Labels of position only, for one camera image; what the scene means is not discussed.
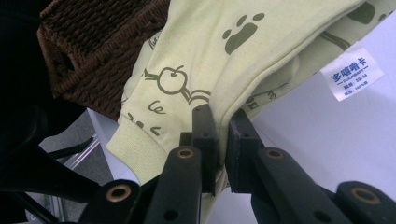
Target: white label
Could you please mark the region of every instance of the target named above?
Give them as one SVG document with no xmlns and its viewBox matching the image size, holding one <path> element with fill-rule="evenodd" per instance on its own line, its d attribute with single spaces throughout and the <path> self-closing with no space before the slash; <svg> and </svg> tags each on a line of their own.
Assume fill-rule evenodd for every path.
<svg viewBox="0 0 396 224">
<path fill-rule="evenodd" d="M 332 94 L 343 101 L 384 76 L 374 58 L 358 42 L 320 70 Z"/>
</svg>

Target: metal rivet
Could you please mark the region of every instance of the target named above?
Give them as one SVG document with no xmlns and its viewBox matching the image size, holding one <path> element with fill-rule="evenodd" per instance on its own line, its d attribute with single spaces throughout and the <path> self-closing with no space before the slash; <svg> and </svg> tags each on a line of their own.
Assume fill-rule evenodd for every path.
<svg viewBox="0 0 396 224">
<path fill-rule="evenodd" d="M 378 196 L 376 196 L 372 191 L 363 188 L 354 188 L 351 190 L 353 196 L 359 201 L 368 204 L 380 204 Z"/>
<path fill-rule="evenodd" d="M 265 154 L 267 155 L 267 157 L 273 159 L 273 160 L 282 160 L 283 159 L 283 153 L 280 151 L 276 151 L 276 150 L 267 150 L 265 152 Z"/>
<path fill-rule="evenodd" d="M 191 158 L 194 155 L 194 152 L 191 149 L 188 148 L 183 148 L 177 152 L 177 155 L 181 159 L 188 159 Z"/>
<path fill-rule="evenodd" d="M 118 203 L 126 198 L 132 193 L 131 188 L 128 185 L 117 185 L 114 186 L 113 188 L 109 189 L 106 198 L 113 203 Z"/>
</svg>

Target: paw print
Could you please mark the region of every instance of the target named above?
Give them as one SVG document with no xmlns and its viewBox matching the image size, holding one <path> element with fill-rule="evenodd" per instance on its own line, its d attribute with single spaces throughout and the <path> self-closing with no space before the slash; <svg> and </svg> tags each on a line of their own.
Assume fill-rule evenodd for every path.
<svg viewBox="0 0 396 224">
<path fill-rule="evenodd" d="M 237 27 L 240 27 L 245 20 L 247 19 L 248 15 L 241 17 L 238 22 L 236 23 Z M 264 18 L 264 13 L 259 13 L 253 16 L 254 21 L 260 21 Z M 254 33 L 256 33 L 258 26 L 253 22 L 246 23 L 242 29 L 234 35 L 231 35 L 231 29 L 227 30 L 223 34 L 223 39 L 227 39 L 227 43 L 225 44 L 225 51 L 231 55 L 234 50 L 238 49 L 241 45 L 243 45 L 248 39 L 250 39 Z"/>
</svg>

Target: fabric fold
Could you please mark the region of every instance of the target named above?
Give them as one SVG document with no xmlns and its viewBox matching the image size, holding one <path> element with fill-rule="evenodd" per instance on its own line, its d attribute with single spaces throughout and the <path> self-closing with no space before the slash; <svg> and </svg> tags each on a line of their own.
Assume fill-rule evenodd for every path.
<svg viewBox="0 0 396 224">
<path fill-rule="evenodd" d="M 370 6 L 375 12 L 367 16 Z M 191 132 L 191 111 L 209 104 L 219 135 L 219 195 L 226 184 L 223 163 L 233 113 L 242 107 L 253 118 L 394 8 L 390 0 L 173 0 L 165 27 L 140 52 L 122 96 L 120 128 L 107 148 L 145 183 L 161 172 L 160 160 L 178 147 L 180 133 Z M 142 155 L 149 148 L 153 161 Z M 215 199 L 205 201 L 203 220 Z"/>
</svg>

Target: cartoon print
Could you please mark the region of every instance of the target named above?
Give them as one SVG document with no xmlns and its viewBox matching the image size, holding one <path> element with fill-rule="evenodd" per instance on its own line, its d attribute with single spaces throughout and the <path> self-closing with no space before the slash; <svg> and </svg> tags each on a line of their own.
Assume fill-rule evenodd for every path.
<svg viewBox="0 0 396 224">
<path fill-rule="evenodd" d="M 166 114 L 166 113 L 163 112 L 163 107 L 162 106 L 158 106 L 158 107 L 152 108 L 157 103 L 160 103 L 160 101 L 154 101 L 153 103 L 151 103 L 151 105 L 148 106 L 148 110 L 152 111 L 154 113 L 157 113 L 157 114 Z"/>
<path fill-rule="evenodd" d="M 257 107 L 259 107 L 259 105 L 257 104 L 257 102 L 255 101 L 254 97 L 259 96 L 259 95 L 264 95 L 267 94 L 267 96 L 270 98 L 270 100 L 274 100 L 276 98 L 276 94 L 273 91 L 266 91 L 266 92 L 262 92 L 262 93 L 258 93 L 255 95 L 250 96 L 247 101 L 245 102 L 245 104 L 247 104 L 247 106 L 252 110 L 255 109 Z"/>
<path fill-rule="evenodd" d="M 151 49 L 154 49 L 155 46 L 157 45 L 158 38 L 159 38 L 158 36 L 155 36 L 148 40 L 148 44 L 151 47 Z"/>
<path fill-rule="evenodd" d="M 254 21 L 260 21 L 264 18 L 264 16 L 265 16 L 264 13 L 259 13 L 253 16 L 252 19 Z M 245 22 L 247 17 L 248 15 L 241 17 L 236 23 L 236 26 L 240 27 Z M 248 22 L 242 27 L 242 29 L 237 34 L 234 34 L 232 36 L 230 36 L 232 31 L 231 29 L 225 31 L 222 36 L 223 39 L 228 38 L 225 44 L 225 51 L 229 55 L 231 55 L 231 53 L 233 53 L 234 50 L 241 47 L 241 45 L 243 45 L 248 39 L 250 39 L 254 35 L 254 33 L 256 33 L 257 28 L 258 26 L 256 24 L 254 24 L 253 22 Z"/>
<path fill-rule="evenodd" d="M 187 90 L 187 74 L 180 70 L 183 67 L 184 65 L 177 69 L 165 67 L 159 75 L 150 74 L 145 69 L 145 80 L 157 81 L 158 89 L 167 95 L 182 94 L 189 105 L 194 100 L 205 100 L 208 103 L 210 91 L 196 90 L 190 92 Z"/>
<path fill-rule="evenodd" d="M 121 101 L 121 105 L 123 105 L 127 100 L 128 100 L 128 98 L 126 98 L 125 100 Z"/>
<path fill-rule="evenodd" d="M 336 46 L 340 47 L 343 51 L 347 50 L 350 47 L 350 43 L 347 42 L 345 39 L 332 35 L 326 31 L 321 33 L 320 36 L 325 40 L 334 43 Z"/>
<path fill-rule="evenodd" d="M 134 121 L 134 117 L 130 113 L 128 113 L 128 117 L 129 117 L 128 120 Z M 141 128 L 141 129 L 143 129 L 143 127 L 145 126 L 145 124 L 140 121 L 137 121 L 136 125 L 139 126 L 139 128 Z M 160 134 L 157 132 L 157 130 L 160 130 L 160 129 L 161 129 L 161 127 L 151 127 L 149 130 L 152 133 L 154 133 L 156 136 L 160 136 Z"/>
<path fill-rule="evenodd" d="M 375 15 L 375 7 L 370 3 L 363 3 L 347 16 L 353 21 L 358 21 L 363 24 L 369 24 Z"/>
<path fill-rule="evenodd" d="M 378 21 L 382 21 L 382 20 L 384 20 L 386 17 L 387 17 L 386 14 L 382 14 L 382 15 L 378 18 Z"/>
</svg>

